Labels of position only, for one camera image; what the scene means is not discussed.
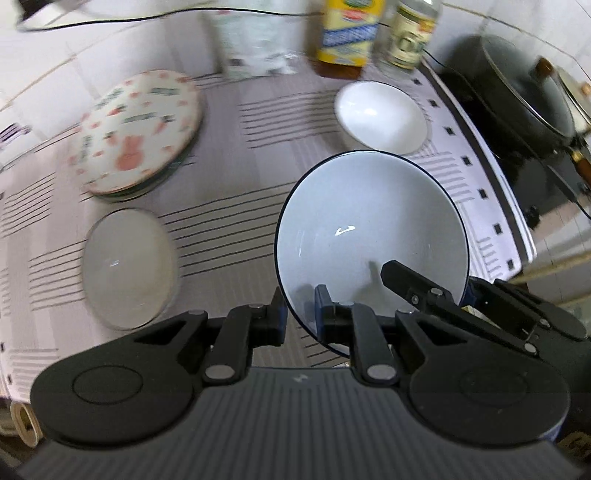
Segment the wooden handle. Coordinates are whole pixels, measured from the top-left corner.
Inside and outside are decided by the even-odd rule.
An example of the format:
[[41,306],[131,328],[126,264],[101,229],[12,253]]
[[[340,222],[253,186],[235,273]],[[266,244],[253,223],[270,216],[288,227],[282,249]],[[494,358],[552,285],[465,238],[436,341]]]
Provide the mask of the wooden handle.
[[539,80],[546,80],[546,78],[551,76],[553,73],[554,67],[550,63],[550,61],[548,59],[545,59],[544,57],[540,57],[538,63],[535,66],[535,76]]
[[591,163],[587,157],[585,157],[579,150],[572,153],[571,158],[573,159],[574,167],[577,173],[581,175],[581,178],[591,188]]

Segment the white bowl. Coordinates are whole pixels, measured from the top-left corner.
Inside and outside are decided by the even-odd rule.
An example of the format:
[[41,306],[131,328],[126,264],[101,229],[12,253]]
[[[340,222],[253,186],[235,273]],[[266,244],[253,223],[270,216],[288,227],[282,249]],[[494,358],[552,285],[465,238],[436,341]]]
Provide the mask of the white bowl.
[[149,212],[117,210],[93,227],[84,248],[82,283],[94,314],[116,330],[157,318],[176,291],[177,256]]
[[[295,318],[313,335],[314,288],[378,315],[412,305],[382,285],[398,260],[461,301],[469,271],[466,231],[445,190],[422,168],[375,151],[324,160],[291,191],[275,236],[275,266]],[[348,348],[335,347],[347,355]]]
[[69,158],[80,183],[96,194],[124,191],[164,169],[202,120],[202,94],[189,77],[153,70],[113,87],[79,127]]
[[419,106],[402,90],[379,82],[355,82],[335,98],[343,142],[350,150],[398,155],[417,151],[429,135]]

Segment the cooking oil bottle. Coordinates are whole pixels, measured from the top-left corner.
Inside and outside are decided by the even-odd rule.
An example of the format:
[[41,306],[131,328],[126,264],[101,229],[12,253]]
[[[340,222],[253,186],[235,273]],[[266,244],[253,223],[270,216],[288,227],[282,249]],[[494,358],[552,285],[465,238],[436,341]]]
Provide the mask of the cooking oil bottle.
[[371,55],[386,0],[326,0],[317,72],[357,79]]
[[441,0],[400,0],[391,21],[390,38],[379,62],[386,74],[413,71],[433,36]]

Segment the pot lid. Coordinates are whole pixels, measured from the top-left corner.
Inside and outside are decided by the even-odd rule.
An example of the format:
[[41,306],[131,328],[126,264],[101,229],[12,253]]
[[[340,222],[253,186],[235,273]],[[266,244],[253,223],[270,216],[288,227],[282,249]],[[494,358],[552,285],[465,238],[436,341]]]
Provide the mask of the pot lid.
[[482,37],[482,48],[493,70],[523,105],[560,135],[574,136],[573,117],[561,87],[552,76],[540,79],[533,73],[538,58],[492,35]]
[[570,99],[578,107],[587,122],[591,123],[591,102],[589,102],[589,97],[583,94],[581,85],[564,69],[558,69],[558,78],[560,78],[560,82],[566,93],[569,94]]

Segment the pot handle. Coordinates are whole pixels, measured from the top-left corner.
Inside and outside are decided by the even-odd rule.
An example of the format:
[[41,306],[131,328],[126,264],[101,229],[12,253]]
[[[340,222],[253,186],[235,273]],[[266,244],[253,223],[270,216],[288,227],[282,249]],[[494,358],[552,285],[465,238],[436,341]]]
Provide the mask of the pot handle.
[[570,156],[573,160],[574,167],[577,173],[581,175],[581,178],[587,183],[587,186],[591,188],[591,163],[580,150],[575,150]]

